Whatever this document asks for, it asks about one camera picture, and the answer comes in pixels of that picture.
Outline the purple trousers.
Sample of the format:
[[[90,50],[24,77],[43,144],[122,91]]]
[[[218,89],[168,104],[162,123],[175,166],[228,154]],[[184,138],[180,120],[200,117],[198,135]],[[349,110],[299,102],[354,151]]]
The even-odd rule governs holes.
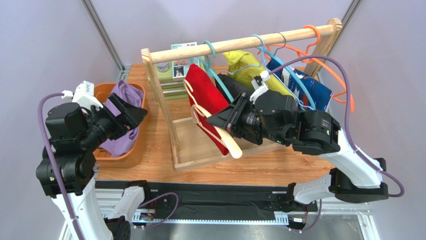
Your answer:
[[[116,94],[126,103],[141,107],[144,99],[144,91],[120,80],[118,83],[102,83],[95,86],[95,95],[98,99],[101,94],[107,97],[110,94]],[[113,158],[127,154],[137,142],[139,128],[127,132],[117,140],[106,140],[100,147],[111,154]]]

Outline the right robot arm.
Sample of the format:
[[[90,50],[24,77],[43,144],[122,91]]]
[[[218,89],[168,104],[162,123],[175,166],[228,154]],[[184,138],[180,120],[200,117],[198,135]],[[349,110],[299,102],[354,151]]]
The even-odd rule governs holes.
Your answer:
[[[206,121],[253,144],[261,145],[267,139],[333,164],[333,169],[318,179],[289,184],[285,195],[288,205],[330,197],[354,204],[389,198],[388,186],[380,176],[385,160],[361,157],[361,151],[351,147],[339,122],[329,113],[300,110],[289,95],[267,90],[252,100],[242,92]]]

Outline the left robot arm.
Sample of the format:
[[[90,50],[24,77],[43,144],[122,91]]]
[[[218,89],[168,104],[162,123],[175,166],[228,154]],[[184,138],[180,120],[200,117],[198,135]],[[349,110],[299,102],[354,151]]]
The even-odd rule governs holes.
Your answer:
[[[146,181],[134,181],[106,217],[96,196],[95,150],[107,140],[117,140],[136,129],[148,114],[112,93],[108,100],[119,110],[113,114],[94,96],[65,90],[66,103],[43,117],[42,99],[38,123],[44,141],[36,177],[46,196],[62,212],[75,240],[128,240],[131,218],[149,189]]]

